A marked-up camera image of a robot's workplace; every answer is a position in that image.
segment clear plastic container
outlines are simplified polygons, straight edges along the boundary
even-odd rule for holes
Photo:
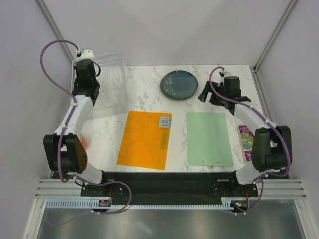
[[[100,83],[100,93],[89,118],[96,119],[127,113],[129,99],[123,54],[121,52],[114,52],[98,55],[94,58],[94,61],[101,67],[101,74],[97,77]],[[73,89],[76,76],[74,65],[79,60],[73,60],[71,90]]]

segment black metal base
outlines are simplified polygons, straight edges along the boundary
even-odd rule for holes
[[[131,205],[207,205],[221,204],[223,197],[258,197],[256,185],[238,185],[233,173],[104,173],[103,181],[125,182],[132,191]],[[82,188],[81,196],[108,197],[112,187],[113,205],[129,199],[125,186]]]

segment barcode label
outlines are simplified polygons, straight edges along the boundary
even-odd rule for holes
[[[171,117],[161,116],[159,118],[159,127],[160,128],[170,128]]]

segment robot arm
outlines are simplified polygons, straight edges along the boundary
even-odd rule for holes
[[[101,183],[103,172],[96,169],[87,161],[87,154],[79,139],[87,115],[94,107],[99,95],[100,85],[96,80],[99,73],[96,75],[93,59],[94,55],[91,50],[82,51],[79,61],[75,64],[76,79],[72,95],[75,96],[76,103],[71,103],[61,125],[56,129],[54,134],[44,137],[43,145],[50,169],[58,171],[58,141],[71,111],[74,110],[62,139],[62,171],[71,175],[79,175],[84,180],[92,183]]]
[[[213,86],[216,92],[221,96],[251,105],[251,100],[248,97],[241,96],[238,77],[225,77],[223,83],[213,83]],[[263,116],[260,112],[256,113],[246,106],[220,98],[212,90],[209,81],[206,82],[205,88],[198,99],[205,102],[208,93],[212,93],[209,100],[211,104],[224,106],[254,133],[251,161],[236,171],[236,178],[239,184],[251,184],[259,176],[267,172],[279,172],[281,168],[287,166],[287,156],[283,145],[271,127],[260,118],[260,116]],[[287,126],[279,126],[264,116],[263,118],[283,137],[292,162],[290,129]]]

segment white wall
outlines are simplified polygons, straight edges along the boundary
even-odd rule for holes
[[[55,38],[33,0],[2,1],[0,30],[0,238],[18,239],[49,171],[42,139],[59,124],[68,97],[41,71],[42,47]],[[69,86],[70,64],[58,45],[44,64]]]
[[[293,137],[292,175],[304,183],[319,222],[319,1],[301,0],[259,75],[276,122]]]
[[[66,39],[131,65],[255,64],[289,0],[44,0]]]

